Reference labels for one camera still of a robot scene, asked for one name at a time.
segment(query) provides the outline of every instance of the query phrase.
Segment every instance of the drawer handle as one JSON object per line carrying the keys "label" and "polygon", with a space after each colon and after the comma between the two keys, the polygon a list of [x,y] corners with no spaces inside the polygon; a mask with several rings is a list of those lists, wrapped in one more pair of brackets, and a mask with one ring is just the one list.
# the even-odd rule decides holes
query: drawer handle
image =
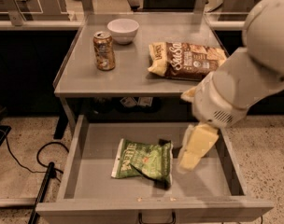
{"label": "drawer handle", "polygon": [[[151,223],[151,224],[176,224],[177,222],[177,217],[176,217],[176,213],[172,212],[172,221],[171,222],[167,222],[167,223]],[[150,224],[147,222],[143,222],[142,220],[142,213],[139,213],[139,223],[140,224]]]}

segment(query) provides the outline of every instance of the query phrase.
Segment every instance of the small object on shelf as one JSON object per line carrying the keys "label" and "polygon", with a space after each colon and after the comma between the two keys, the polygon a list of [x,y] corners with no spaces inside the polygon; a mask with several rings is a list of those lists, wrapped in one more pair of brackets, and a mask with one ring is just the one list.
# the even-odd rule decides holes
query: small object on shelf
{"label": "small object on shelf", "polygon": [[149,71],[160,77],[202,80],[226,60],[223,49],[186,42],[155,42],[149,45]]}
{"label": "small object on shelf", "polygon": [[139,23],[132,19],[116,19],[107,25],[113,40],[119,44],[131,43],[139,29]]}
{"label": "small object on shelf", "polygon": [[157,112],[161,106],[162,101],[159,97],[118,97],[113,98],[114,107],[121,113]]}
{"label": "small object on shelf", "polygon": [[93,45],[96,57],[96,67],[102,71],[115,68],[113,39],[109,32],[99,31],[94,34]]}
{"label": "small object on shelf", "polygon": [[113,102],[111,98],[92,98],[91,107],[94,113],[104,114],[113,109]]}

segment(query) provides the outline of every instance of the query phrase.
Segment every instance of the green chip bag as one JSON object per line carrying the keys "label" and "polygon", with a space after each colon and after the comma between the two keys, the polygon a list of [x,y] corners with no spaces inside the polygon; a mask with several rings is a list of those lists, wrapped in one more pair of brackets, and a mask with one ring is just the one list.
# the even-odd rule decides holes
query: green chip bag
{"label": "green chip bag", "polygon": [[171,186],[172,143],[151,145],[143,151],[135,152],[131,165],[144,176],[162,182],[168,188]]}
{"label": "green chip bag", "polygon": [[125,178],[142,175],[130,164],[130,162],[137,151],[139,152],[145,148],[148,149],[148,146],[149,145],[147,144],[137,143],[122,138],[118,147],[111,176],[114,178]]}
{"label": "green chip bag", "polygon": [[171,186],[172,142],[150,145],[121,139],[112,177],[146,176]]}

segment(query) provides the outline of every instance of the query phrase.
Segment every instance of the drawer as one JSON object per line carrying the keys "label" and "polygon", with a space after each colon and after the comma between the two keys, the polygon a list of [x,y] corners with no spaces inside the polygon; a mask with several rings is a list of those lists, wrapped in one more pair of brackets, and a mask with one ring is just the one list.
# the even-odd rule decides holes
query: drawer
{"label": "drawer", "polygon": [[[250,197],[226,131],[193,172],[176,170],[188,123],[90,123],[78,117],[55,203],[36,211],[49,223],[195,223],[252,221],[273,208]],[[170,139],[173,184],[161,189],[144,177],[111,178],[121,138],[157,143]]]}

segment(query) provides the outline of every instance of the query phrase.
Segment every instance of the white bowl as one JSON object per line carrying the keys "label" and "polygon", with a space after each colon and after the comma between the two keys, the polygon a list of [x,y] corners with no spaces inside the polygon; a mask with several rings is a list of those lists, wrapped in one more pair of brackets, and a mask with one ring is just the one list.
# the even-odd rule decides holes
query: white bowl
{"label": "white bowl", "polygon": [[116,19],[107,25],[113,40],[119,44],[131,43],[138,32],[139,23],[131,19]]}

